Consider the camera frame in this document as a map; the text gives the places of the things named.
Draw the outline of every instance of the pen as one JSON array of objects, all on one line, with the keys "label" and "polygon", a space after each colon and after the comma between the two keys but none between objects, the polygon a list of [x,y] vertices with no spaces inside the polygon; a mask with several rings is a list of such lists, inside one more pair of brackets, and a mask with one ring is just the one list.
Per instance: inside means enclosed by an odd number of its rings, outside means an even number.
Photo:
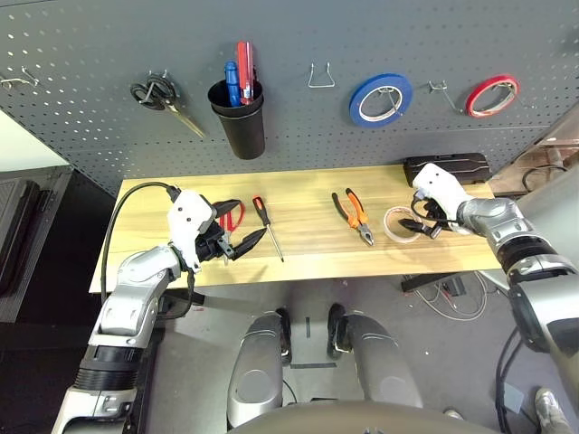
[{"label": "pen", "polygon": [[237,75],[237,64],[234,61],[225,63],[225,83],[229,92],[229,103],[232,107],[240,107],[242,104],[239,77]]},{"label": "pen", "polygon": [[253,102],[253,48],[249,41],[237,42],[237,63],[242,90],[242,104]]}]

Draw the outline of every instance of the red pen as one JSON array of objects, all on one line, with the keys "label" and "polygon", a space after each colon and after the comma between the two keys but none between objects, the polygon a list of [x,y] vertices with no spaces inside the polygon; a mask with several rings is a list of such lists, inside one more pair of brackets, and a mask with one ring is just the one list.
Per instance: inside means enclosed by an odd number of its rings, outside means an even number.
[{"label": "red pen", "polygon": [[253,102],[253,48],[249,41],[237,43],[237,65],[239,68],[239,87],[242,91],[242,104]]}]

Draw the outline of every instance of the pegboard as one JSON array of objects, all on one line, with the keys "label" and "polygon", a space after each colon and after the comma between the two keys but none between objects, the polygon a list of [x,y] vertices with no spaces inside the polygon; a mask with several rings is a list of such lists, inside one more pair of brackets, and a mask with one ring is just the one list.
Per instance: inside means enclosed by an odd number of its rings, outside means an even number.
[{"label": "pegboard", "polygon": [[[123,177],[206,175],[394,163],[481,152],[497,171],[579,96],[575,0],[52,0],[0,3],[0,74],[41,82],[0,89],[0,108],[115,193]],[[207,91],[235,43],[251,40],[264,88],[266,152],[237,159]],[[332,89],[307,87],[309,65]],[[128,88],[167,69],[200,139]],[[406,114],[380,129],[353,124],[347,105],[369,77],[401,73]],[[523,104],[484,119],[455,113],[428,81],[446,80],[460,106],[477,83],[511,73]]]}]

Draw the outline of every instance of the tape roll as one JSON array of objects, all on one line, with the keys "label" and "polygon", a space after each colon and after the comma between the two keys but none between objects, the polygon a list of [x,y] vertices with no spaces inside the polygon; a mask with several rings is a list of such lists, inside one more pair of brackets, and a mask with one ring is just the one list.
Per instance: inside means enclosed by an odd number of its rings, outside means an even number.
[{"label": "tape roll", "polygon": [[[376,116],[363,112],[363,106],[370,95],[376,92],[392,92],[394,107]],[[365,81],[350,100],[350,117],[360,127],[378,128],[388,125],[402,116],[413,100],[413,86],[403,75],[382,74]]]},{"label": "tape roll", "polygon": [[[477,99],[487,90],[495,86],[507,86],[509,88],[508,95],[492,107],[484,110],[475,110],[474,105]],[[488,116],[496,115],[502,110],[506,109],[517,97],[520,91],[520,85],[515,77],[509,74],[501,74],[496,77],[484,80],[467,98],[467,114],[473,118],[486,118]]]},{"label": "tape roll", "polygon": [[392,241],[400,242],[402,244],[407,244],[409,242],[413,242],[413,241],[418,240],[418,238],[421,235],[418,232],[416,232],[414,235],[412,235],[410,237],[401,237],[401,236],[396,235],[395,233],[393,233],[390,230],[390,228],[388,227],[388,218],[390,217],[390,214],[392,214],[394,212],[403,212],[404,214],[408,214],[410,217],[412,217],[415,222],[422,223],[422,220],[420,219],[420,217],[418,217],[413,212],[413,210],[411,210],[407,206],[395,206],[393,208],[390,208],[388,211],[386,211],[386,214],[384,214],[384,219],[382,221],[382,223],[384,225],[384,233],[386,235],[388,235],[388,238]]}]

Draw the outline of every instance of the white wall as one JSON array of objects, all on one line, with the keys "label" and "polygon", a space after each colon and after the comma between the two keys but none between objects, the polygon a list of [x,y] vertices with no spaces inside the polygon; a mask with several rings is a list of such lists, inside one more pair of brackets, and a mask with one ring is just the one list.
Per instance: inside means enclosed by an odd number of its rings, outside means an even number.
[{"label": "white wall", "polygon": [[67,164],[0,110],[0,172]]}]

